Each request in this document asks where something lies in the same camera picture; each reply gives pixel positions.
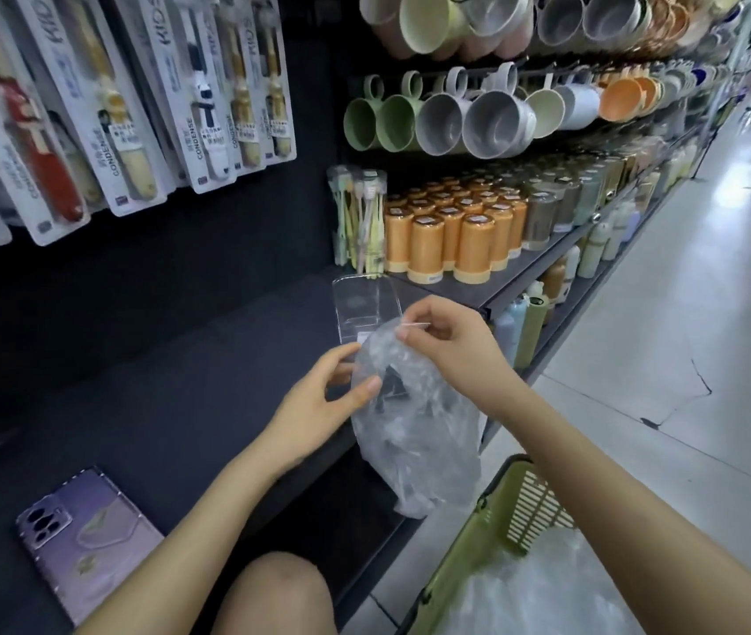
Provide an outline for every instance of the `tiled floor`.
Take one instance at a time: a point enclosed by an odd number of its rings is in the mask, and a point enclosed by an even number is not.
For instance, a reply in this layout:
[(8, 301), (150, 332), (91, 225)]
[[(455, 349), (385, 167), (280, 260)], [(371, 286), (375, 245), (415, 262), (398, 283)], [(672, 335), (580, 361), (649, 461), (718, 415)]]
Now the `tiled floor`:
[[(650, 220), (534, 387), (751, 568), (751, 127), (741, 131), (740, 117), (699, 180)], [(518, 451), (499, 432), (482, 455), (484, 482)], [(426, 519), (343, 635), (393, 633), (467, 513)]]

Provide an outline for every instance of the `green mug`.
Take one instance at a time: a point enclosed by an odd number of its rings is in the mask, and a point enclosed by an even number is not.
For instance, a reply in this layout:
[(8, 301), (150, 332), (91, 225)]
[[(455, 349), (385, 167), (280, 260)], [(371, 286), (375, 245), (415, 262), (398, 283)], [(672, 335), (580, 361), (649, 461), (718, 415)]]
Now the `green mug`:
[(423, 78), (419, 71), (402, 76), (402, 93), (391, 95), (381, 105), (375, 117), (375, 134), (381, 146), (391, 153), (420, 150), (415, 125), (423, 106)]
[(377, 75), (364, 78), (364, 97), (355, 98), (343, 114), (343, 134), (349, 146), (356, 151), (381, 149), (376, 134), (376, 116), (384, 102), (384, 83)]

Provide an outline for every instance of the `leg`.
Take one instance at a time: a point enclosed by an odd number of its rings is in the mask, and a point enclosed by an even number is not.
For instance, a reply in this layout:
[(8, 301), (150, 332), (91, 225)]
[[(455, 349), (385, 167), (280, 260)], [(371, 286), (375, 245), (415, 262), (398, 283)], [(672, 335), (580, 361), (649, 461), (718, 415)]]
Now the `leg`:
[(234, 580), (212, 635), (337, 635), (331, 596), (316, 566), (270, 553)]

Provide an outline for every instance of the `clear plastic bag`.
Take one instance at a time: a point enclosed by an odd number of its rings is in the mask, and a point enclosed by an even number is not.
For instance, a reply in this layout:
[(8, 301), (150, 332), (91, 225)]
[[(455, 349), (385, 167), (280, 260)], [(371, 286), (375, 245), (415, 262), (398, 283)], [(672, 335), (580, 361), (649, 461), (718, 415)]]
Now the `clear plastic bag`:
[(581, 531), (548, 528), (465, 583), (437, 635), (643, 635)]
[(399, 324), (372, 332), (355, 358), (353, 387), (373, 374), (382, 384), (352, 415), (352, 427), (361, 454), (399, 497), (396, 511), (419, 519), (440, 504), (475, 500), (479, 411), (396, 338)]

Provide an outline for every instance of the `purple phone case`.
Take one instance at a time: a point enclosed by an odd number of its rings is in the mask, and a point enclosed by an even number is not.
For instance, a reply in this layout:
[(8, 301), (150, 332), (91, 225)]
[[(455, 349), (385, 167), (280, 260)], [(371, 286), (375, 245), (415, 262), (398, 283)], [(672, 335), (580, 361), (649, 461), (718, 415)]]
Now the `purple phone case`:
[(17, 527), (75, 626), (163, 539), (95, 468), (32, 505), (17, 518)]

